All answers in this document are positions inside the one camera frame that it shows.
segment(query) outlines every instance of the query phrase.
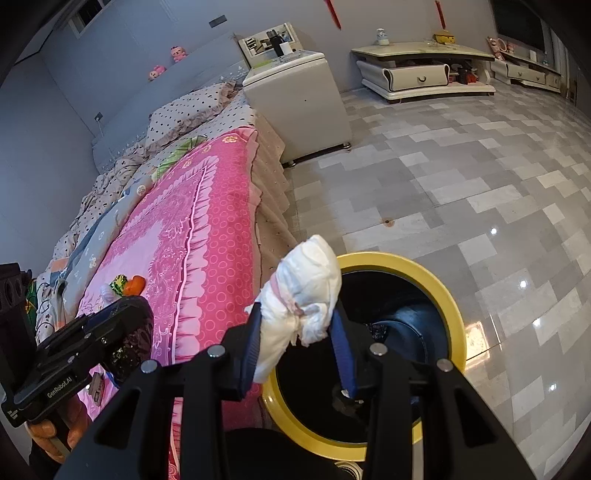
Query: yellow trash can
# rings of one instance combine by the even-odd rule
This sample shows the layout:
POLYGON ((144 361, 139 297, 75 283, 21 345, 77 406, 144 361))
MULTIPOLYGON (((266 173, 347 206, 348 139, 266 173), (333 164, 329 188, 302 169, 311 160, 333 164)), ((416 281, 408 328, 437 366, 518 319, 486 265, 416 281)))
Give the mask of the yellow trash can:
MULTIPOLYGON (((340 298, 349 320, 368 325, 374 339, 406 358, 434 364, 449 358, 464 372, 466 337, 456 302, 431 272, 383 252, 341 255, 340 298)), ((317 455, 365 460, 370 405, 342 397, 330 339, 288 347, 263 386, 263 401, 278 427, 317 455)), ((422 438, 413 400, 413 443, 422 438)))

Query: pink stuffed toy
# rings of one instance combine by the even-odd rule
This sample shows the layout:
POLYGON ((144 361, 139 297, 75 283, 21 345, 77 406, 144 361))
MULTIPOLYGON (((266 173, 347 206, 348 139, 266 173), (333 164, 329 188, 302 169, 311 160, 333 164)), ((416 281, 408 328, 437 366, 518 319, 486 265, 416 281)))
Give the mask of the pink stuffed toy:
POLYGON ((164 72, 166 72, 166 67, 163 67, 162 65, 156 65, 154 69, 148 74, 148 79, 151 82, 152 80, 162 75, 164 72))
POLYGON ((182 59, 184 59, 188 56, 187 51, 182 47, 171 48, 170 54, 173 56, 175 63, 177 63, 178 61, 181 61, 182 59))

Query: human hand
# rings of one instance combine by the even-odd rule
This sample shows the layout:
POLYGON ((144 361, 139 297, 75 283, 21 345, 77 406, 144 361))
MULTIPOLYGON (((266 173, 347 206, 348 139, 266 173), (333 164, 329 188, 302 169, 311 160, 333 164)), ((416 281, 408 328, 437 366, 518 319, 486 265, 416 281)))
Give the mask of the human hand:
MULTIPOLYGON (((68 434, 68 446, 74 448, 84 435, 90 423, 90 417, 86 411, 86 405, 74 395, 63 407, 66 414, 66 421, 71 425, 68 434)), ((27 423, 27 432, 33 441, 39 445, 54 461, 64 463, 66 458, 52 444, 51 440, 57 434, 55 425, 49 420, 43 420, 38 424, 27 423)))

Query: red decoration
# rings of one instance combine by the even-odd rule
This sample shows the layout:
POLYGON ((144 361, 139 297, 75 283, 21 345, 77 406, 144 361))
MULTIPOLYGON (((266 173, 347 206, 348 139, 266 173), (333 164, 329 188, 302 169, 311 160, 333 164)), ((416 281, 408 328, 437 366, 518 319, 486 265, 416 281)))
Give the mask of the red decoration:
POLYGON ((439 20, 441 20, 441 28, 445 30, 445 18, 443 18, 443 10, 441 10, 441 4, 439 0, 435 0, 435 5, 437 6, 437 11, 439 12, 439 20))
POLYGON ((333 17, 333 20, 335 21, 335 24, 337 26, 337 28, 339 30, 342 30, 341 26, 340 26, 340 21, 339 21, 339 17, 336 14, 336 10, 334 5, 332 4, 332 0, 324 0, 326 2, 326 5, 328 6, 329 10, 330 10, 330 14, 333 17))

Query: orange toy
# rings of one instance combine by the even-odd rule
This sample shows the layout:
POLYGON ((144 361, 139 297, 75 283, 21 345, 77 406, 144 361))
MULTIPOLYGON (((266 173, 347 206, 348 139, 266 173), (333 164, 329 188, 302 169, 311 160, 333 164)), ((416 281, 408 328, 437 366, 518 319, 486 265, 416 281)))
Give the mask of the orange toy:
POLYGON ((146 279, 144 277, 140 277, 139 275, 135 275, 125 284, 125 287, 123 287, 123 296, 129 297, 132 295, 139 295, 144 291, 145 286, 146 279))

